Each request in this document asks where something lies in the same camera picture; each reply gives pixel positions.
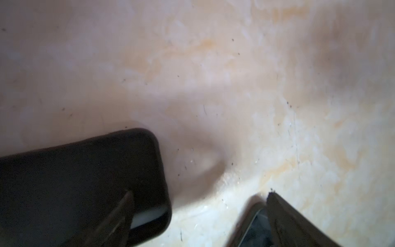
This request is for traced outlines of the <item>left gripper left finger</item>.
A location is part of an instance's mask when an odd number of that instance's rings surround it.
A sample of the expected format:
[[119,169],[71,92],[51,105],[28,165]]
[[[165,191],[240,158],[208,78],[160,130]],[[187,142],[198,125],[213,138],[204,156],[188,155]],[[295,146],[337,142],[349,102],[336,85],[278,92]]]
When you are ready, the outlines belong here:
[[117,206],[95,228],[66,242],[67,247],[125,247],[134,216],[134,196],[128,190]]

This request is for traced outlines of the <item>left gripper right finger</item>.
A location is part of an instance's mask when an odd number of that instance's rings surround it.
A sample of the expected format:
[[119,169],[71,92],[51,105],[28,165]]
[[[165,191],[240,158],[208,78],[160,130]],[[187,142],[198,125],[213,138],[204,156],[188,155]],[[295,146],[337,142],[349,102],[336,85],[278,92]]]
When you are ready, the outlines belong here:
[[266,205],[274,246],[338,246],[276,192],[268,194]]

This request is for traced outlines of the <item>black phone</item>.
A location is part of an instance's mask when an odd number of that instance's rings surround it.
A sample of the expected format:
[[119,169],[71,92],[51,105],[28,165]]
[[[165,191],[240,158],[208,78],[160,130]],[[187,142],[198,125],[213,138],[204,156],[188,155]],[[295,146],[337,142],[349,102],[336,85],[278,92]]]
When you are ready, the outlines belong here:
[[274,247],[266,205],[256,202],[238,221],[227,247]]

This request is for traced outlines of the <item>black phone case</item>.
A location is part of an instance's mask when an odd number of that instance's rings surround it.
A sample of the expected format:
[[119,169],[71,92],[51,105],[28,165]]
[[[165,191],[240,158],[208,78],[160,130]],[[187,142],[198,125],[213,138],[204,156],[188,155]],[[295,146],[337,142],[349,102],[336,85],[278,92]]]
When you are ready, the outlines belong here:
[[155,135],[122,130],[1,158],[1,246],[60,247],[95,228],[126,192],[134,216],[126,247],[162,234],[171,201]]

